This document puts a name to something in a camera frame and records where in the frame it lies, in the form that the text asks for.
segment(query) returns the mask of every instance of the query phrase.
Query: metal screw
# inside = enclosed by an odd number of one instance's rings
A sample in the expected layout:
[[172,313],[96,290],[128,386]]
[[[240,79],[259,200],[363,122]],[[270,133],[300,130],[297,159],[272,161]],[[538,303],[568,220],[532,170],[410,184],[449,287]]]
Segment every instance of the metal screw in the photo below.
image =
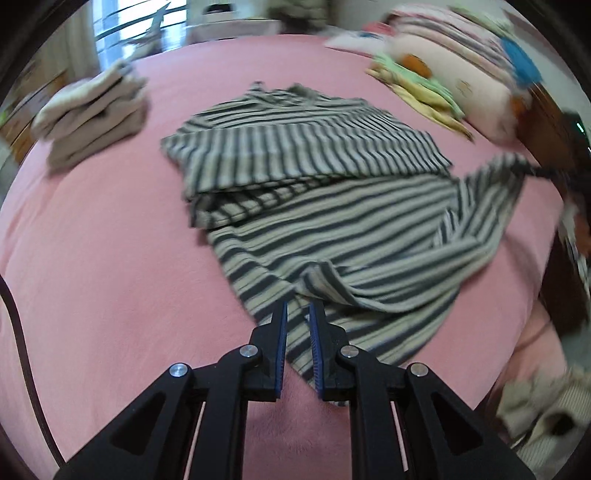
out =
[[429,373],[429,368],[424,364],[412,364],[410,366],[410,372],[417,377],[424,377]]
[[174,364],[168,369],[168,373],[173,377],[183,377],[188,371],[189,369],[185,364]]
[[341,347],[340,354],[345,358],[353,358],[354,356],[359,355],[359,349],[354,345],[345,345],[344,347]]
[[256,347],[256,345],[245,345],[242,348],[240,348],[240,354],[242,356],[245,356],[246,358],[255,356],[257,353],[258,348]]

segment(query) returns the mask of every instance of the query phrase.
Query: pink bedsheet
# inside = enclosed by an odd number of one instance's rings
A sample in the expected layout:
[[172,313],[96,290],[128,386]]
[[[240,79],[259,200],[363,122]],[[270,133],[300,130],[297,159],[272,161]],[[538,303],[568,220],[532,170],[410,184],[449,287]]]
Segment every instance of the pink bedsheet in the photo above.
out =
[[[217,361],[253,322],[202,232],[187,226],[181,175],[159,141],[191,114],[238,96],[254,80],[300,82],[360,96],[431,132],[463,175],[499,147],[426,120],[365,74],[370,60],[316,37],[260,37],[181,48],[138,63],[152,109],[135,138],[65,176],[47,178],[48,145],[26,159],[0,211],[0,272],[20,310],[39,396],[67,459],[169,365]],[[517,150],[524,148],[516,145]],[[561,200],[528,180],[490,266],[462,288],[417,355],[470,406],[511,356],[543,276]],[[56,466],[38,431],[12,329],[0,319],[0,423],[41,480]],[[319,402],[291,368],[283,399],[251,404],[245,480],[350,477],[348,411]]]

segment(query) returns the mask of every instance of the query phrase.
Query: green cloth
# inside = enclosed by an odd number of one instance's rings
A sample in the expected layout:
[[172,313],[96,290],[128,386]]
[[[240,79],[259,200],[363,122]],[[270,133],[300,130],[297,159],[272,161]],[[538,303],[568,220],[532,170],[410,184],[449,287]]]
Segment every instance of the green cloth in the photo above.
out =
[[477,14],[469,8],[460,7],[459,5],[450,7],[449,10],[451,10],[454,13],[457,13],[458,15],[463,16],[468,20],[473,21],[475,24],[480,25],[481,27],[486,28],[498,37],[510,38],[511,40],[515,40],[513,24],[506,18],[492,18],[487,14]]
[[404,68],[402,65],[399,65],[398,63],[393,61],[392,58],[390,58],[384,53],[378,53],[374,57],[374,61],[383,65],[391,72],[404,76],[410,82],[418,83],[419,85],[428,88],[432,92],[438,93],[452,107],[452,113],[455,118],[457,118],[458,120],[464,118],[464,112],[462,112],[460,106],[454,101],[452,93],[449,90],[447,90],[436,79],[426,79],[425,77],[421,77],[418,73],[414,73],[411,70]]

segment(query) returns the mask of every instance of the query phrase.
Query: blue fabric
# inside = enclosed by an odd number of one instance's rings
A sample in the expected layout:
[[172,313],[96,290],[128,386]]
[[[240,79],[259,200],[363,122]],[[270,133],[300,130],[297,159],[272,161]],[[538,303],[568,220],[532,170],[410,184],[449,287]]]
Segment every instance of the blue fabric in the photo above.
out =
[[515,68],[515,80],[519,87],[527,88],[533,83],[538,83],[542,80],[542,75],[538,67],[535,66],[531,58],[528,57],[527,53],[517,43],[508,38],[501,38],[501,42],[509,60]]

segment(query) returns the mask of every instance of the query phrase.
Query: folded towel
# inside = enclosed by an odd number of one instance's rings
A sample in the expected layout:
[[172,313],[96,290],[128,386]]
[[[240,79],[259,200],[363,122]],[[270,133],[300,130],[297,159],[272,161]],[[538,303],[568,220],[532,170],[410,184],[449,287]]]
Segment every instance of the folded towel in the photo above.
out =
[[464,112],[459,107],[459,105],[454,101],[452,93],[447,90],[441,83],[437,81],[435,78],[426,79],[425,77],[421,77],[418,73],[411,72],[410,70],[404,68],[402,65],[399,65],[393,59],[386,55],[386,54],[378,54],[374,57],[374,62],[379,63],[384,68],[392,72],[397,76],[404,76],[406,79],[413,83],[418,83],[419,85],[428,88],[432,92],[437,93],[450,105],[453,116],[457,119],[464,118]]
[[387,69],[383,64],[373,62],[366,70],[396,93],[420,114],[435,123],[465,135],[473,140],[472,133],[452,116],[452,106],[439,94],[423,85],[408,80],[404,75]]
[[74,108],[62,116],[46,135],[51,140],[64,138],[82,127],[85,122],[99,115],[109,105],[122,98],[128,98],[146,84],[147,79],[126,75],[93,102]]
[[426,27],[420,27],[418,25],[399,25],[397,27],[397,32],[417,35],[419,37],[426,38],[427,40],[431,40],[442,47],[448,48],[473,65],[476,65],[481,70],[484,70],[487,72],[487,74],[507,85],[509,90],[512,92],[517,89],[517,83],[513,78],[513,73],[511,71],[493,64],[490,60],[487,60],[471,48],[462,45],[458,41],[441,32]]
[[449,8],[449,10],[463,16],[468,20],[473,21],[476,25],[486,28],[487,30],[493,32],[497,37],[515,40],[513,24],[506,18],[494,18],[488,14],[479,14],[460,5],[452,6]]
[[147,111],[145,88],[112,102],[73,133],[53,142],[47,158],[50,173],[73,168],[112,143],[135,135],[144,126]]
[[401,18],[400,20],[396,20],[394,23],[394,28],[398,31],[398,29],[400,29],[403,25],[416,25],[441,32],[442,34],[454,39],[458,43],[461,43],[465,47],[482,55],[484,58],[491,61],[498,67],[507,70],[508,72],[513,72],[514,70],[513,65],[505,53],[505,50],[501,48],[501,52],[499,52],[496,48],[492,48],[491,44],[475,39],[473,36],[467,35],[465,32],[447,25],[446,23],[437,22],[428,18],[405,17]]
[[110,68],[93,79],[85,79],[68,85],[57,92],[39,111],[31,132],[35,138],[43,138],[50,134],[53,126],[66,113],[79,107],[86,107],[113,87],[124,76],[133,72],[133,68],[125,60],[117,60]]
[[497,35],[488,31],[486,28],[481,27],[480,25],[476,25],[474,22],[467,20],[461,15],[452,12],[446,7],[420,4],[400,5],[390,12],[388,16],[388,23],[392,25],[392,22],[397,22],[401,18],[422,18],[425,20],[434,21],[440,25],[452,27],[452,29],[459,31],[468,37],[471,37],[484,46],[491,48],[499,55],[505,55],[501,40]]

